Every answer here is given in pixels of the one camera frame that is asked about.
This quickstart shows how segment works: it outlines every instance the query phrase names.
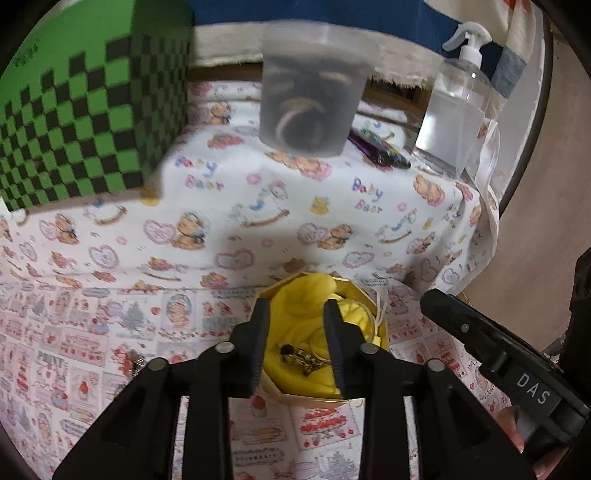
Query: cardboard box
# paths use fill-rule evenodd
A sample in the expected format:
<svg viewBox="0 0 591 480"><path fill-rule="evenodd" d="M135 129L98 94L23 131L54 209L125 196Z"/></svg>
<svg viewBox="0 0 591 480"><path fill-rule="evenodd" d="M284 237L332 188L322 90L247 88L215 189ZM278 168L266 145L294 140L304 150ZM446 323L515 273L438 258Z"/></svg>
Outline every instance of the cardboard box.
<svg viewBox="0 0 591 480"><path fill-rule="evenodd" d="M257 298L271 300L275 294L280 290L281 287L284 287L295 278L302 277L304 275L309 275L309 273L298 273L296 275L292 275L291 277L286 278L285 280L281 280L270 287L267 287L259 292ZM336 294L340 295L347 299L353 299L361 304L365 305L371 314L374 317L378 317L378 308L376 304L373 302L372 299L368 297L368 295L361 290L352 280L348 280L347 278L339 278L333 277L337 283L337 291ZM388 349L388 335L386 333L386 325L382 323L378 327L378 335L382 340L381 347L384 349ZM269 377L269 375L264 371L261 372L261 383L260 388L262 388L263 392L271 399L278 403L283 403L285 405L295 405L300 407L306 408L336 408L341 406L344 403L347 403L348 400L340 400L335 398L314 398L314 397L303 397L300 395L291 395L287 393L283 393L277 385L273 382L273 380Z"/></svg>

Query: human hand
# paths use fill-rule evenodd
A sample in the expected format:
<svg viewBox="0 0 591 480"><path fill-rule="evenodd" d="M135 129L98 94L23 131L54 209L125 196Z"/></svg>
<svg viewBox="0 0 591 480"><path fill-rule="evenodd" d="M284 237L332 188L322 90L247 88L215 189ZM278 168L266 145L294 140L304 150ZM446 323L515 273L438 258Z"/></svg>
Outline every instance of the human hand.
<svg viewBox="0 0 591 480"><path fill-rule="evenodd" d="M517 407L503 408L498 414L495 415L495 420L499 424L499 427L506 433L513 444L517 447L520 452L523 452L525 447L524 439L517 431L517 422L515 421L515 413ZM552 452L548 453L542 460L534 465L535 476L538 480L546 480L552 470L562 460L564 454L568 451L568 447L557 448Z"/></svg>

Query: patterned fabric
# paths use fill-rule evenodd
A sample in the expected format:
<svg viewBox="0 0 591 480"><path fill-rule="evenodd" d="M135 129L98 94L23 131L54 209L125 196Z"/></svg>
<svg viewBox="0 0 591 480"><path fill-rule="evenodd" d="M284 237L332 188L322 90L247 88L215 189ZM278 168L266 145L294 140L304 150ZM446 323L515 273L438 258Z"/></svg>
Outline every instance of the patterned fabric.
<svg viewBox="0 0 591 480"><path fill-rule="evenodd" d="M376 284L388 288L394 356L418 363L440 358L490 412L508 405L463 346L421 314L415 292L392 279L369 280L365 288ZM255 294L251 288L73 290L31 283L2 289L0 421L42 480L127 384L134 360L197 357L248 318ZM353 400L338 408L288 407L264 391L231 400L235 478L275 480L300 471L308 479L356 478L363 406ZM186 413L183 400L174 457L178 480ZM408 418L414 422L410 411ZM417 478L416 435L409 440Z"/></svg>
<svg viewBox="0 0 591 480"><path fill-rule="evenodd" d="M194 358L248 318L252 286L298 271L387 284L394 354L439 356L489 409L505 404L397 281L462 288L493 254L494 197L418 164L378 170L349 143L322 159L270 150L257 138L258 95L258 84L192 84L191 125L149 187L0 218L0 421L41 478L127 382L134 359ZM412 119L360 109L397 122L355 118L410 156L415 134L400 123ZM261 398L266 409L259 399L231 406L237 477L355 477L360 402L335 414ZM303 433L324 414L338 430ZM281 461L252 464L265 448Z"/></svg>

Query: clear liquid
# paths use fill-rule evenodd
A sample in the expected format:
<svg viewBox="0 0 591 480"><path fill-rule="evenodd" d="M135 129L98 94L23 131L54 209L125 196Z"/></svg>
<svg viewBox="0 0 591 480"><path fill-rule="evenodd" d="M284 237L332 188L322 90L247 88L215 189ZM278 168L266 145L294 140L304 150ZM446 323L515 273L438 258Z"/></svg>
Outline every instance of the clear liquid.
<svg viewBox="0 0 591 480"><path fill-rule="evenodd" d="M365 66L337 58L266 56L261 141L297 155L340 154L366 79Z"/></svg>
<svg viewBox="0 0 591 480"><path fill-rule="evenodd" d="M415 149L457 178L466 168L483 119L484 112L478 107L434 90Z"/></svg>

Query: printed fabric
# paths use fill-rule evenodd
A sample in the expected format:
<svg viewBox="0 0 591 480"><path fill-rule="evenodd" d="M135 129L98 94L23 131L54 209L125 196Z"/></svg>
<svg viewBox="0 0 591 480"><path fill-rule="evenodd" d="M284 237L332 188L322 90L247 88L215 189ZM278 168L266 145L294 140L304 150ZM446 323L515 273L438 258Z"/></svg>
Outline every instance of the printed fabric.
<svg viewBox="0 0 591 480"><path fill-rule="evenodd" d="M369 294L371 286L388 290L385 319L394 356L417 363L440 358L488 411L509 405L463 346L421 314L418 294L393 279L364 284ZM75 290L22 282L1 288L0 421L41 480L51 478L126 386L134 361L159 356L178 363L199 356L248 319L256 294L252 288L214 284L191 290ZM364 405L352 400L338 408L290 407L273 402L264 390L247 400L231 399L235 478L356 479ZM184 398L173 463L177 480L187 406ZM414 424L410 411L407 416ZM416 479L417 439L409 432Z"/></svg>
<svg viewBox="0 0 591 480"><path fill-rule="evenodd" d="M274 151L257 137L259 90L190 85L190 125L141 191L0 216L0 421L41 479L127 383L134 360L196 357L248 318L255 286L299 271L387 284L393 353L438 356L490 411L506 403L398 282L461 290L494 253L494 195L420 164L378 169L350 143L331 158ZM410 157L415 119L359 109L356 127ZM259 397L230 408L237 477L355 478L360 402L335 416ZM315 430L310 419L324 414L338 431ZM245 452L264 448L277 463L247 462Z"/></svg>

